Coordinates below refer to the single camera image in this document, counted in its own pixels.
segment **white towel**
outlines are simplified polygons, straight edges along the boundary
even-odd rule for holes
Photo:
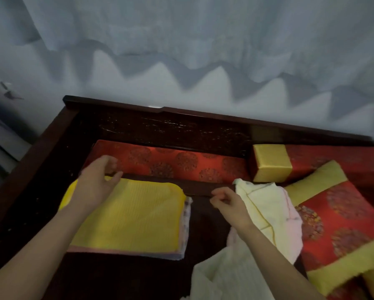
[[[234,184],[255,225],[294,263],[302,248],[302,220],[284,189],[274,183],[255,185],[241,179]],[[249,248],[237,236],[235,242],[194,267],[190,299],[274,298]]]

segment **red floral fabric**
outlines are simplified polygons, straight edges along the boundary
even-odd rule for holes
[[[307,271],[326,266],[374,240],[374,208],[345,181],[296,207],[303,224]]]
[[[337,161],[356,186],[374,186],[374,147],[286,145],[293,170],[287,181],[314,172],[328,161]]]
[[[251,180],[245,159],[98,140],[84,167],[103,155],[116,157],[118,170],[163,178],[229,183]]]

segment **yellow towel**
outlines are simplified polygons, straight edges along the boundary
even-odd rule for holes
[[[59,209],[70,202],[76,183],[69,186]],[[109,198],[84,221],[71,245],[127,252],[175,252],[185,199],[181,188],[172,183],[121,179]]]

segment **wooden furniture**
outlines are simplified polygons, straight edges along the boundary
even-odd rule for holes
[[[369,137],[227,115],[74,96],[63,101],[63,110],[0,187],[0,267],[54,216],[98,139],[242,158],[248,158],[252,145],[259,143],[374,145]],[[184,260],[68,253],[44,299],[188,295],[194,264],[225,246],[230,227],[209,203],[214,184],[177,183],[194,200]],[[300,259],[296,267],[304,273]]]

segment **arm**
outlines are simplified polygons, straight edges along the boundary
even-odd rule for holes
[[[102,156],[83,170],[70,203],[0,269],[0,299],[43,297],[80,225],[119,182],[122,172],[110,181],[104,179],[105,173],[116,169],[116,163],[116,158]]]
[[[254,225],[239,195],[228,187],[212,194],[210,202],[248,245],[276,300],[325,299]]]

